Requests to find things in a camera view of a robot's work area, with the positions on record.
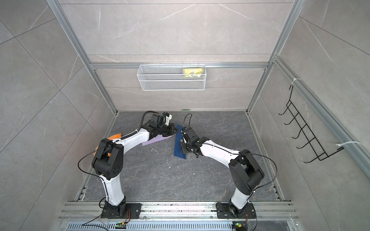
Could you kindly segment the dark blue envelope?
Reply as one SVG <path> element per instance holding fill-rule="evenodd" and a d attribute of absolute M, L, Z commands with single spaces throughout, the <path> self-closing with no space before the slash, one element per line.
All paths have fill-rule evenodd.
<path fill-rule="evenodd" d="M 178 158 L 186 159 L 186 154 L 183 154 L 182 149 L 181 149 L 181 140 L 183 139 L 181 130 L 183 127 L 177 124 L 176 128 L 178 129 L 178 132 L 175 135 L 174 156 Z"/>

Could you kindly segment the purple envelope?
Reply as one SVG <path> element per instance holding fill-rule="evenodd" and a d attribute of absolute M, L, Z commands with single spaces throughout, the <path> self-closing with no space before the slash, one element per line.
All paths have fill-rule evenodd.
<path fill-rule="evenodd" d="M 158 136 L 156 136 L 155 138 L 153 138 L 153 139 L 151 139 L 151 140 L 149 140 L 149 141 L 143 142 L 143 143 L 142 143 L 142 146 L 146 146 L 146 145 L 149 145 L 149 144 L 153 144 L 153 143 L 156 143 L 156 142 L 159 142 L 159 141 L 162 141 L 162 140 L 168 139 L 168 138 L 171 138 L 171 136 L 163 137 L 162 135 L 158 135 Z"/>

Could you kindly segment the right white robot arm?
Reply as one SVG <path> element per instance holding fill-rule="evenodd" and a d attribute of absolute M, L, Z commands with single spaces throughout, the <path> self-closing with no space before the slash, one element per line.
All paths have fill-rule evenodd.
<path fill-rule="evenodd" d="M 260 165 L 249 150 L 236 151 L 202 138 L 198 141 L 180 140 L 181 151 L 212 158 L 230 170 L 235 191 L 229 202 L 217 203 L 218 218 L 255 218 L 249 199 L 265 177 Z"/>

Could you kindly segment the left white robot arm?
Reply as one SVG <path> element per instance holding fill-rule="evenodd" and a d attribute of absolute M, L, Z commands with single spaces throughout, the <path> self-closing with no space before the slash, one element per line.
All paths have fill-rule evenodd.
<path fill-rule="evenodd" d="M 127 136 L 103 139 L 100 142 L 94 154 L 92 168 L 101 179 L 106 194 L 101 218 L 138 218 L 141 204 L 126 204 L 120 182 L 124 154 L 158 135 L 169 137 L 177 132 L 178 128 L 173 123 L 161 127 L 143 126 Z"/>

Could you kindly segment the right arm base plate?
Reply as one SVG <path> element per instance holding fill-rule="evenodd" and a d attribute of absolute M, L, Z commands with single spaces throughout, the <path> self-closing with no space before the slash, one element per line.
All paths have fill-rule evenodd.
<path fill-rule="evenodd" d="M 256 210 L 252 203 L 247 203 L 242 209 L 236 208 L 231 202 L 229 203 L 216 203 L 216 213 L 219 219 L 231 218 L 248 218 L 254 219 L 257 217 Z"/>

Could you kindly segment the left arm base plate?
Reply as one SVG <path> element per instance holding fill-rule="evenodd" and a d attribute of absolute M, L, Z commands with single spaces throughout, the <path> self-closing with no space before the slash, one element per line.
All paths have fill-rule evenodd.
<path fill-rule="evenodd" d="M 141 213 L 142 204 L 141 203 L 121 203 L 117 206 L 105 203 L 101 218 L 108 219 L 139 219 Z"/>

